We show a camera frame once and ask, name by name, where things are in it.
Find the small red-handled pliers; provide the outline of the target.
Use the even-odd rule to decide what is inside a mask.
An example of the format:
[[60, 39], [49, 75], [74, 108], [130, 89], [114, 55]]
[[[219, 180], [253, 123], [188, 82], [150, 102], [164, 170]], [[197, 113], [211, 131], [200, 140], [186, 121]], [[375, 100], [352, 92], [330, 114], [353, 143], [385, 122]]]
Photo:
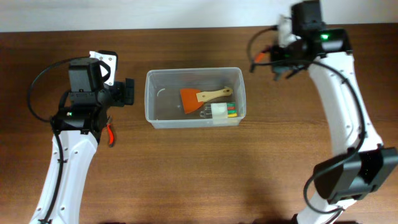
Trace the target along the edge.
[[115, 143], [115, 137], [113, 133], [113, 128], [112, 128], [112, 117], [108, 117], [107, 123], [106, 123], [106, 130], [108, 132], [108, 137], [109, 137], [109, 147], [113, 147]]

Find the orange scraper wooden handle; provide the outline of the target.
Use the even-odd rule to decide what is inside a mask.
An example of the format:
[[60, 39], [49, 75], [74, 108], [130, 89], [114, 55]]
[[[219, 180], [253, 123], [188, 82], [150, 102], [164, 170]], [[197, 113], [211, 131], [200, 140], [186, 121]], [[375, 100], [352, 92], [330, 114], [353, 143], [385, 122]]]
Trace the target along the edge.
[[233, 89], [225, 87], [216, 91], [201, 91], [193, 88], [180, 89], [180, 96], [185, 114], [190, 114], [199, 109], [204, 103], [222, 96], [230, 96]]

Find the clear box coloured tubes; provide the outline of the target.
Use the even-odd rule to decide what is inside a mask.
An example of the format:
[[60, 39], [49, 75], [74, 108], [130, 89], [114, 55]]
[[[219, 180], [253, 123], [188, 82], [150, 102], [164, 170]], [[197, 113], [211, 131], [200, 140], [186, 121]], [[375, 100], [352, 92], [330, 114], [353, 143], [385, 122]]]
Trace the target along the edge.
[[236, 103], [210, 103], [200, 112], [200, 117], [205, 119], [226, 119], [237, 116]]

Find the orange black long-nose pliers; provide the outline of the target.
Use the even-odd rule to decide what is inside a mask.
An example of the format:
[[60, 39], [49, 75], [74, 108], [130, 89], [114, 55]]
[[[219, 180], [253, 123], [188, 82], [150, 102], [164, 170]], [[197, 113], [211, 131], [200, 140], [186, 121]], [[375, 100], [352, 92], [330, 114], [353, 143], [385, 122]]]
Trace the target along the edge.
[[251, 60], [251, 66], [249, 71], [251, 73], [254, 72], [255, 68], [256, 68], [256, 64], [261, 63], [261, 61], [265, 58], [266, 54], [271, 52], [271, 46], [268, 46], [266, 48], [264, 48], [263, 50], [261, 50], [260, 52], [258, 52], [255, 57]]

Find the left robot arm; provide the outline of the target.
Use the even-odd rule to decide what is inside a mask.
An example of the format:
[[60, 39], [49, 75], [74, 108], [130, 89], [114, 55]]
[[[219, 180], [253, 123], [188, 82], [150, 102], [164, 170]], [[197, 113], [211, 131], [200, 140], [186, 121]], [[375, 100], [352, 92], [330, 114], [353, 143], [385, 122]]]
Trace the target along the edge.
[[47, 68], [68, 63], [70, 89], [60, 98], [51, 125], [52, 155], [42, 193], [31, 223], [78, 223], [88, 169], [101, 133], [110, 124], [107, 111], [134, 103], [134, 80], [114, 79], [118, 56], [93, 52], [68, 58]]

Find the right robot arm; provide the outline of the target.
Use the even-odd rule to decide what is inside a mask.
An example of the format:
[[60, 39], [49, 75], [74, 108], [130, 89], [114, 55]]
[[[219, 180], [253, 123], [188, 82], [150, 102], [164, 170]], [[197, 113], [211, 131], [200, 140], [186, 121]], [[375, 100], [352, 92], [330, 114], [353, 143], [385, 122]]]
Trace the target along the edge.
[[277, 26], [272, 71], [293, 76], [306, 70], [328, 121], [333, 156], [317, 164], [315, 186], [293, 223], [333, 223], [351, 205], [377, 191], [397, 166], [397, 149], [385, 147], [369, 119], [354, 70], [353, 50], [344, 29], [328, 29], [319, 1], [294, 4]]

